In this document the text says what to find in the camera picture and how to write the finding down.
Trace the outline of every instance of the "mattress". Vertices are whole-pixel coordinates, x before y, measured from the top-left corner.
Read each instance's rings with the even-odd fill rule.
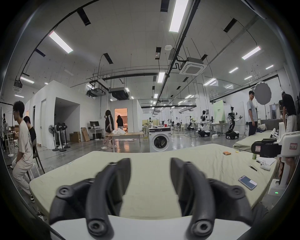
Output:
[[[231,152],[231,155],[225,156],[224,151]],[[273,179],[276,165],[275,163],[271,165],[271,171],[265,171],[252,160],[251,153],[236,152],[233,148],[218,144],[153,153],[93,151],[33,179],[29,183],[30,191],[40,211],[49,216],[58,187],[94,178],[109,162],[130,158],[131,179],[123,196],[120,216],[135,219],[177,218],[181,217],[181,211],[170,177],[171,157],[193,162],[207,178],[243,187],[251,207],[263,198],[266,188]],[[252,191],[238,182],[243,175],[257,182]]]
[[[255,133],[254,135],[248,136],[242,140],[237,141],[233,145],[233,148],[241,151],[251,152],[251,145],[255,141],[261,141],[264,138],[270,138],[271,132],[271,130],[267,130],[262,133]]]

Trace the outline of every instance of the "woman in black shirt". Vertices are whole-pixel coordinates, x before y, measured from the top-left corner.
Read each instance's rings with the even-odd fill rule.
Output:
[[[123,130],[123,119],[121,118],[120,115],[118,115],[117,124],[118,124],[118,128]]]
[[[105,119],[105,138],[104,138],[104,141],[103,141],[104,147],[102,147],[101,149],[106,150],[110,141],[111,141],[112,144],[115,145],[115,148],[116,148],[117,147],[116,141],[114,140],[114,143],[113,143],[112,137],[111,136],[106,136],[107,134],[112,133],[113,130],[115,129],[114,124],[113,124],[114,120],[113,120],[113,117],[112,117],[112,114],[111,114],[110,110],[106,110],[104,117],[106,117],[106,119]]]

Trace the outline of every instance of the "fluorescent light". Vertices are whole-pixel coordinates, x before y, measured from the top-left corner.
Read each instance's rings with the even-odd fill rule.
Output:
[[[165,72],[159,72],[157,83],[162,83],[164,80]]]
[[[66,44],[65,42],[64,42],[64,40],[62,40],[61,38],[60,38],[60,36],[58,36],[57,34],[56,34],[56,32],[52,32],[50,35],[49,35],[49,37],[50,38],[52,38],[63,50],[65,50],[67,53],[70,53],[70,52],[72,52],[73,51],[73,49],[72,48],[70,48],[69,47],[69,45],[68,44]]]
[[[26,81],[26,82],[29,82],[29,83],[34,83],[34,81],[31,81],[31,80],[29,80],[29,79],[27,79],[27,78],[24,78],[24,77],[20,77],[20,79],[22,79],[22,80],[24,80],[24,81]]]
[[[261,48],[259,46],[257,46],[251,52],[248,52],[245,56],[243,56],[242,59],[246,60],[248,57],[250,57],[253,54],[257,53],[259,50],[261,50]]]
[[[234,69],[232,69],[229,73],[233,73],[235,70],[238,70],[238,67],[235,67]]]
[[[169,29],[170,32],[179,32],[179,28],[187,5],[188,0],[176,0]]]
[[[273,67],[274,65],[271,65],[271,66],[269,66],[269,67],[266,67],[266,69],[269,69],[269,68],[271,68],[271,67]]]
[[[208,84],[212,83],[216,78],[210,79],[208,82],[204,83],[203,86],[207,86]]]

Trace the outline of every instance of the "ceiling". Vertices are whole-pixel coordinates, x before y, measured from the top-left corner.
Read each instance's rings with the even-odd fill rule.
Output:
[[[20,65],[24,66],[40,39],[65,15],[87,2],[54,1],[42,8],[29,24],[31,34],[27,34],[26,40],[20,40],[15,51],[17,57],[12,60],[8,76],[14,79]],[[26,74],[30,75],[28,78],[35,83],[24,82],[24,84],[41,89],[45,86],[45,82],[56,80],[68,87],[73,87],[89,81],[86,79],[98,71],[110,76],[143,72],[157,73],[159,69],[167,71],[170,63],[167,57],[170,52],[164,50],[164,46],[174,47],[179,37],[179,34],[168,31],[174,4],[175,0],[170,0],[168,12],[160,11],[161,0],[102,0],[84,7],[91,24],[85,26],[78,13],[75,12],[55,29],[55,32],[73,49],[73,52],[67,54],[47,36],[38,46],[45,56],[42,57],[34,52],[25,67]],[[188,15],[189,7],[190,5],[186,10],[184,20]],[[179,56],[186,59],[186,56],[200,58],[207,54],[208,57],[204,60],[207,64],[242,30],[241,24],[247,25],[254,16],[255,13],[240,0],[201,0]],[[223,29],[232,18],[240,23],[235,23],[228,33],[225,33]],[[198,83],[207,82],[212,77],[219,80],[218,86],[205,87],[210,97],[228,91],[225,87],[231,83],[237,87],[283,67],[285,57],[280,43],[262,20],[256,21],[248,31],[229,45],[196,78]],[[243,60],[242,56],[257,45],[262,50]],[[159,64],[155,60],[156,47],[161,47]],[[103,53],[109,54],[113,64],[109,64],[102,57],[99,70],[99,60]],[[270,65],[274,67],[266,70],[265,68]],[[239,69],[229,73],[235,67]],[[172,70],[162,97],[175,96],[179,93],[177,88],[181,86],[180,89],[182,89],[191,79],[192,76],[181,75],[177,69]],[[108,80],[108,84],[114,87],[127,86],[130,89],[130,95],[138,99],[141,105],[149,104],[153,94],[159,93],[162,86],[153,82],[153,76],[129,77],[121,81],[120,79]],[[85,85],[79,85],[78,88],[84,90]],[[190,84],[182,91],[181,97],[194,95],[195,92],[194,85]]]

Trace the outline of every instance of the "man in white t-shirt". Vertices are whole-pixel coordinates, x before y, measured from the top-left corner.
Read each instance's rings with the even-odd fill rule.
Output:
[[[13,118],[19,124],[19,149],[17,157],[12,162],[13,177],[20,187],[30,196],[31,202],[35,202],[30,191],[29,184],[24,179],[26,172],[33,167],[32,143],[28,127],[23,120],[24,103],[15,102],[13,105]]]

